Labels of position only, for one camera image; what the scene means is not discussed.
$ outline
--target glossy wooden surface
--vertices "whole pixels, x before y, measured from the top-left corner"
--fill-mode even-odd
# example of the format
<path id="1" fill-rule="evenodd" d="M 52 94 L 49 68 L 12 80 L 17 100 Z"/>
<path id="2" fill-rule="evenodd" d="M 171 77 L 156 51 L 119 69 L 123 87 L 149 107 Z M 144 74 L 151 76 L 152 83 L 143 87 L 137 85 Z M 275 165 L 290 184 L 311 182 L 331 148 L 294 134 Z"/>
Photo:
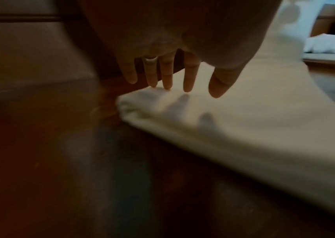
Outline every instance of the glossy wooden surface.
<path id="1" fill-rule="evenodd" d="M 144 81 L 0 93 L 0 238 L 335 237 L 324 211 L 121 122 Z"/>

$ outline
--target wooden table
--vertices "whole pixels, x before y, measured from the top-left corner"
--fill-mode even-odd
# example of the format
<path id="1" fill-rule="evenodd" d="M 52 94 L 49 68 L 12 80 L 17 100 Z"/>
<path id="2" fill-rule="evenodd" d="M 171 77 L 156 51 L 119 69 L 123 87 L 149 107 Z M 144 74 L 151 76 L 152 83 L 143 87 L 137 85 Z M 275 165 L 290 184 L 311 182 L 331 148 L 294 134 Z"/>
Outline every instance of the wooden table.
<path id="1" fill-rule="evenodd" d="M 335 237 L 326 212 L 121 122 L 116 96 L 145 83 L 103 84 L 0 93 L 0 238 Z"/>

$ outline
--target tabletop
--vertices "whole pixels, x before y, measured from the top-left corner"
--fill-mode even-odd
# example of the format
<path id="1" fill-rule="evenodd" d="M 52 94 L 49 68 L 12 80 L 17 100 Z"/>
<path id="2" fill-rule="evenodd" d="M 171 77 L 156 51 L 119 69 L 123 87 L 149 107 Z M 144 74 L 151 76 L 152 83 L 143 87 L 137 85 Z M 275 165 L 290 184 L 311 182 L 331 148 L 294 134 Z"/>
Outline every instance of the tabletop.
<path id="1" fill-rule="evenodd" d="M 0 238 L 335 237 L 314 205 L 123 123 L 140 78 L 0 92 Z"/>

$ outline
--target silver ring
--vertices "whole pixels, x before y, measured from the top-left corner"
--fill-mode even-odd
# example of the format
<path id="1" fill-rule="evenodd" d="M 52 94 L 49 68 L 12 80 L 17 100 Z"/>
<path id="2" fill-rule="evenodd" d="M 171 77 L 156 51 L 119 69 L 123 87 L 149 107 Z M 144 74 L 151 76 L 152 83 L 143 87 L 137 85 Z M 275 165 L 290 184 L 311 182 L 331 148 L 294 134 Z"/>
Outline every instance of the silver ring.
<path id="1" fill-rule="evenodd" d="M 158 56 L 154 57 L 154 58 L 147 58 L 145 56 L 143 56 L 143 60 L 145 60 L 145 62 L 149 63 L 149 64 L 154 64 L 157 62 Z"/>

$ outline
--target folded fabric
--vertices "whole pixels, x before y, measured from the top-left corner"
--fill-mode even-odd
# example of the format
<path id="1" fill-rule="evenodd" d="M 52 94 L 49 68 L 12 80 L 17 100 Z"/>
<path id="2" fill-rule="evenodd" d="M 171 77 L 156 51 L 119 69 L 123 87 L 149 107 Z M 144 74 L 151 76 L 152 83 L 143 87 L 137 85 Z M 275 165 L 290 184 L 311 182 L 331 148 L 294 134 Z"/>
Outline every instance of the folded fabric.
<path id="1" fill-rule="evenodd" d="M 283 2 L 260 50 L 221 98 L 209 95 L 214 69 L 202 63 L 189 94 L 183 70 L 171 90 L 159 82 L 117 104 L 132 126 L 335 213 L 335 103 L 300 60 L 323 2 L 295 3 Z"/>
<path id="2" fill-rule="evenodd" d="M 335 54 L 335 35 L 320 34 L 308 38 L 304 45 L 304 52 Z"/>

